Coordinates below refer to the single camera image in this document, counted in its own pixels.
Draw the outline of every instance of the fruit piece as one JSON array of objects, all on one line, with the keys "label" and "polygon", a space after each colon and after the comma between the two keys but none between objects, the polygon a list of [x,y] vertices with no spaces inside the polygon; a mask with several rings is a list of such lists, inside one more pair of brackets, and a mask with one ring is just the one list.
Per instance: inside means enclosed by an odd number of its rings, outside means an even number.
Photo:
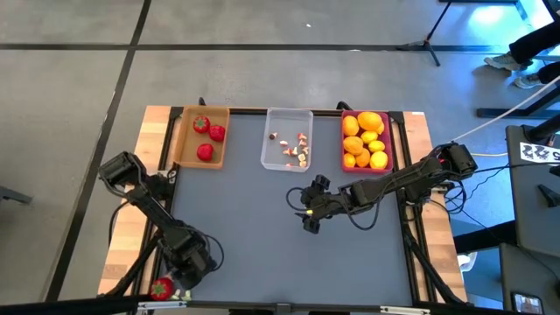
[{"label": "fruit piece", "polygon": [[210,136],[210,139],[216,142],[222,142],[226,137],[226,129],[221,126],[214,125],[208,130],[208,135]]},{"label": "fruit piece", "polygon": [[210,143],[204,143],[199,146],[196,150],[196,156],[200,160],[208,162],[212,160],[212,155],[214,154],[214,147]]},{"label": "fruit piece", "polygon": [[377,151],[371,155],[371,158],[369,159],[369,166],[376,170],[384,170],[385,167],[387,167],[388,161],[389,157],[387,156],[387,153]]},{"label": "fruit piece", "polygon": [[343,159],[345,167],[354,167],[356,165],[356,157],[351,153],[345,153]]},{"label": "fruit piece", "polygon": [[172,295],[173,281],[166,276],[154,281],[150,287],[150,296],[154,301],[165,301]]},{"label": "fruit piece", "polygon": [[358,115],[358,124],[366,131],[376,131],[382,123],[382,117],[373,112],[362,112]]},{"label": "fruit piece", "polygon": [[364,146],[364,142],[361,141],[361,139],[357,136],[347,136],[346,139],[344,139],[344,141],[342,142],[342,145],[344,146],[344,150],[354,155],[360,155],[361,150]]},{"label": "fruit piece", "polygon": [[358,120],[354,116],[346,116],[342,120],[342,132],[346,136],[356,136],[360,131],[360,126],[358,125]]},{"label": "fruit piece", "polygon": [[197,116],[192,121],[192,128],[198,133],[205,133],[210,128],[210,120],[204,115]]},{"label": "fruit piece", "polygon": [[378,152],[378,151],[383,151],[385,150],[385,143],[379,141],[379,140],[375,140],[372,141],[367,148],[369,149],[369,151],[371,151],[372,153],[374,152]]},{"label": "fruit piece", "polygon": [[369,164],[369,151],[368,149],[363,149],[361,151],[361,154],[359,156],[356,156],[356,164],[359,167],[366,167]]},{"label": "fruit piece", "polygon": [[364,131],[364,133],[361,134],[360,139],[364,142],[364,144],[369,144],[372,141],[377,140],[377,132]]},{"label": "fruit piece", "polygon": [[383,133],[384,130],[385,130],[385,123],[381,122],[379,128],[375,132],[377,132],[377,134],[380,135]]}]

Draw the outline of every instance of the yellow fruit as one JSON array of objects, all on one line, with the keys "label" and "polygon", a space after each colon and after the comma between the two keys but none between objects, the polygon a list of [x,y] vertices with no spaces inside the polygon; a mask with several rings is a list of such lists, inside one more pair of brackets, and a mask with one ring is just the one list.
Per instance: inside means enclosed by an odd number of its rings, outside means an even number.
[{"label": "yellow fruit", "polygon": [[385,123],[381,122],[381,124],[379,125],[379,128],[377,129],[377,134],[380,135],[383,133],[383,131],[385,130]]},{"label": "yellow fruit", "polygon": [[344,150],[354,155],[360,155],[364,148],[364,142],[357,136],[347,136],[342,142],[342,145],[344,146]]},{"label": "yellow fruit", "polygon": [[356,157],[354,157],[350,153],[344,154],[344,166],[345,167],[354,167],[356,165]]},{"label": "yellow fruit", "polygon": [[354,116],[346,116],[342,120],[342,131],[346,136],[356,136],[360,131],[358,120]]},{"label": "yellow fruit", "polygon": [[364,130],[377,131],[379,125],[382,124],[382,117],[377,113],[363,112],[358,115],[358,124]]},{"label": "yellow fruit", "polygon": [[378,151],[371,155],[369,159],[369,167],[376,169],[376,170],[384,170],[387,167],[387,162],[389,161],[389,157],[387,153],[383,151]]},{"label": "yellow fruit", "polygon": [[370,142],[377,140],[377,133],[375,131],[364,131],[364,133],[361,134],[360,138],[361,141],[364,142],[364,144],[369,144]]},{"label": "yellow fruit", "polygon": [[379,140],[375,140],[372,141],[367,148],[372,152],[379,152],[379,151],[383,151],[385,150],[385,143],[379,141]]},{"label": "yellow fruit", "polygon": [[362,149],[361,154],[356,156],[356,164],[359,167],[366,167],[369,163],[369,151],[367,149]]}]

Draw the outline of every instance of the red strawberry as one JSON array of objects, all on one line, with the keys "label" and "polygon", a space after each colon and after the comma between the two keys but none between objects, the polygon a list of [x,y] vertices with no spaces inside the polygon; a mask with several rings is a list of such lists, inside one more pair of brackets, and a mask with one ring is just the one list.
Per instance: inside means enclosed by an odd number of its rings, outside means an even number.
[{"label": "red strawberry", "polygon": [[150,296],[154,301],[165,301],[173,295],[173,281],[164,276],[154,281],[150,288]]},{"label": "red strawberry", "polygon": [[208,117],[200,115],[194,118],[194,121],[192,122],[192,128],[198,133],[205,133],[210,128],[210,120],[208,119]]},{"label": "red strawberry", "polygon": [[226,129],[221,126],[215,125],[210,127],[208,135],[210,136],[210,139],[217,142],[222,142],[224,141],[224,137],[226,137]]},{"label": "red strawberry", "polygon": [[212,161],[213,154],[214,154],[214,147],[209,143],[201,144],[199,148],[196,150],[196,156],[205,162]]}]

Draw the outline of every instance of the wooden plank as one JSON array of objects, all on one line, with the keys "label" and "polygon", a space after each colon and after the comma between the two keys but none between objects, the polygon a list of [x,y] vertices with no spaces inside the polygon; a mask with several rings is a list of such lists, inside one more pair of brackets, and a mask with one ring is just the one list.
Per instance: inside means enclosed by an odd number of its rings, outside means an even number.
[{"label": "wooden plank", "polygon": [[[148,173],[153,173],[158,168],[159,156],[164,141],[165,129],[169,118],[170,107],[149,106],[144,114],[143,124],[136,142],[135,154],[137,154],[146,165]],[[409,139],[410,154],[412,161],[416,162],[425,156],[431,148],[430,134],[424,113],[406,112],[405,123],[407,137]],[[399,149],[398,129],[393,124],[395,134],[396,154],[399,165],[403,165],[403,153]],[[175,141],[171,141],[171,153],[174,149]],[[171,167],[168,160],[167,169]],[[443,196],[435,195],[434,200],[444,203]],[[453,243],[451,226],[449,225],[447,213],[436,205],[429,204],[424,206],[423,223],[430,252],[430,259],[434,267],[439,272],[444,281],[451,287],[453,292],[466,300],[466,292],[463,285],[462,276],[457,263],[457,253]],[[142,235],[144,233],[145,216],[133,206],[126,206],[119,213],[115,224],[115,237],[109,247],[108,257],[101,278],[99,292],[103,293],[112,289],[118,278],[124,275],[134,259],[138,255]],[[146,264],[143,277],[141,292],[148,290],[152,262]],[[424,273],[421,266],[416,261],[416,277],[418,279],[420,297],[427,300],[427,291],[424,281]]]}]

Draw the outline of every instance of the sneaker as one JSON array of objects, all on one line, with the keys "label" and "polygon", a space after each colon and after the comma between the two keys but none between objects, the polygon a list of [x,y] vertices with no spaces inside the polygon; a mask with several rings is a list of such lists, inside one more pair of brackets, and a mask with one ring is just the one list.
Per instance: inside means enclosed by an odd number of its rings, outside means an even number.
[{"label": "sneaker", "polygon": [[502,54],[498,57],[486,57],[484,62],[490,67],[495,67],[496,69],[506,69],[509,71],[518,71],[522,68],[522,65],[515,61],[514,57],[511,56],[511,52]]},{"label": "sneaker", "polygon": [[458,255],[458,266],[461,268],[461,273],[469,272],[473,269],[476,262],[477,252],[469,253],[469,255]]},{"label": "sneaker", "polygon": [[518,88],[534,88],[544,85],[536,73],[516,78],[514,84]]}]

